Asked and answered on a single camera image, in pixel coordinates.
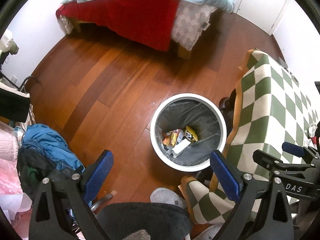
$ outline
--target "power outlet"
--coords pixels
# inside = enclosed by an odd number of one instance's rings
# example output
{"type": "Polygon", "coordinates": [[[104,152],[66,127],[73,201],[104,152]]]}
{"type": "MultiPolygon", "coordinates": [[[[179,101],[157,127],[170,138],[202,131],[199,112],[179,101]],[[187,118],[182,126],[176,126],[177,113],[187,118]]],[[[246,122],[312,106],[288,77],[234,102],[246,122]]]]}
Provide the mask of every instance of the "power outlet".
{"type": "Polygon", "coordinates": [[[12,76],[11,82],[12,82],[13,84],[15,84],[15,83],[17,82],[17,78],[16,78],[15,76],[12,76]]]}

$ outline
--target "green and white checkered cushion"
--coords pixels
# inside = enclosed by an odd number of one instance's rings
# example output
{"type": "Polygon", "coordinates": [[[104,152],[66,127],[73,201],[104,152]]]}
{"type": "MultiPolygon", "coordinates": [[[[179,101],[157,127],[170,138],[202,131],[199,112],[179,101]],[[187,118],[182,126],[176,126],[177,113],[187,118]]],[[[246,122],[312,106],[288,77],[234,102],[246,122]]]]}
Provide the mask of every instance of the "green and white checkered cushion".
{"type": "MultiPolygon", "coordinates": [[[[235,203],[227,198],[220,184],[215,192],[210,192],[201,182],[193,180],[187,184],[186,193],[194,218],[199,224],[222,224],[235,206],[235,203]]],[[[256,217],[261,200],[257,202],[248,218],[249,221],[256,217]]]]}
{"type": "Polygon", "coordinates": [[[253,161],[252,153],[260,149],[284,163],[300,164],[301,158],[282,151],[282,143],[303,146],[307,140],[304,131],[318,121],[318,115],[298,82],[268,54],[255,50],[247,67],[249,71],[241,79],[239,129],[227,160],[262,179],[268,178],[268,171],[253,161]]]}

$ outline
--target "metal screw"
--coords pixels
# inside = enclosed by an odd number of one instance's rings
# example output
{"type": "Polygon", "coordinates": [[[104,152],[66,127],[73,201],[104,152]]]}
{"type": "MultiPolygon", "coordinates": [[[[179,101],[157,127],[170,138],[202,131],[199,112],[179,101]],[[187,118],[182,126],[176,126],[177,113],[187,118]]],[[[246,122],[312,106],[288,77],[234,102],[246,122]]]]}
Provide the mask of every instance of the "metal screw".
{"type": "Polygon", "coordinates": [[[42,180],[42,183],[43,183],[43,184],[47,184],[49,181],[50,181],[49,178],[44,178],[44,179],[42,180]]]}
{"type": "Polygon", "coordinates": [[[75,173],[75,174],[73,174],[73,175],[71,176],[71,178],[72,178],[73,180],[77,180],[77,179],[80,178],[80,174],[75,173]]]}
{"type": "Polygon", "coordinates": [[[278,177],[276,177],[276,178],[275,178],[275,183],[280,184],[280,183],[281,183],[281,179],[278,178],[278,177]]]}
{"type": "Polygon", "coordinates": [[[244,177],[244,179],[246,179],[246,180],[252,179],[252,176],[251,176],[251,174],[249,174],[249,173],[244,174],[243,177],[244,177]]]}

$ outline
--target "checkered chair cover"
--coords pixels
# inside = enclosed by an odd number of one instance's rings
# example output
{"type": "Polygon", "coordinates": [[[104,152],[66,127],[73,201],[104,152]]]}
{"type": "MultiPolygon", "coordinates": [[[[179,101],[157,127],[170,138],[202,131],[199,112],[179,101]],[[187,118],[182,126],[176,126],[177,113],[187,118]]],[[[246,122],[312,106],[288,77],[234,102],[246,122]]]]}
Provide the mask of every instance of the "checkered chair cover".
{"type": "MultiPolygon", "coordinates": [[[[318,122],[318,115],[295,78],[268,54],[249,50],[240,68],[245,74],[236,84],[233,130],[222,154],[239,170],[267,180],[268,171],[253,161],[252,153],[260,149],[284,163],[302,163],[301,158],[282,151],[282,143],[305,146],[308,138],[304,131],[318,122]]],[[[196,223],[223,223],[234,206],[220,184],[212,186],[214,181],[209,190],[192,177],[181,180],[180,189],[196,223]]],[[[288,196],[288,201],[297,200],[288,196]]],[[[252,217],[259,204],[257,200],[252,217]]]]}

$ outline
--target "food wrapper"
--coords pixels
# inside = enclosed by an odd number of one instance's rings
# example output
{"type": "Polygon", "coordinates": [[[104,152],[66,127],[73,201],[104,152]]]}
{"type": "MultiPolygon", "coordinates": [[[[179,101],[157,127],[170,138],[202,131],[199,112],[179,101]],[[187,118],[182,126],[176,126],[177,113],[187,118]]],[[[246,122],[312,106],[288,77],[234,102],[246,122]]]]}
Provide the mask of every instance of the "food wrapper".
{"type": "Polygon", "coordinates": [[[171,142],[171,138],[169,138],[169,137],[165,137],[163,140],[163,144],[166,146],[170,145],[170,142],[171,142]]]}
{"type": "Polygon", "coordinates": [[[167,132],[166,134],[164,134],[163,144],[166,146],[168,145],[175,146],[176,144],[182,141],[183,136],[184,136],[184,132],[181,129],[176,129],[176,130],[167,132]]]}
{"type": "Polygon", "coordinates": [[[191,142],[198,141],[198,136],[197,136],[196,132],[190,126],[186,126],[184,136],[191,142]]]}

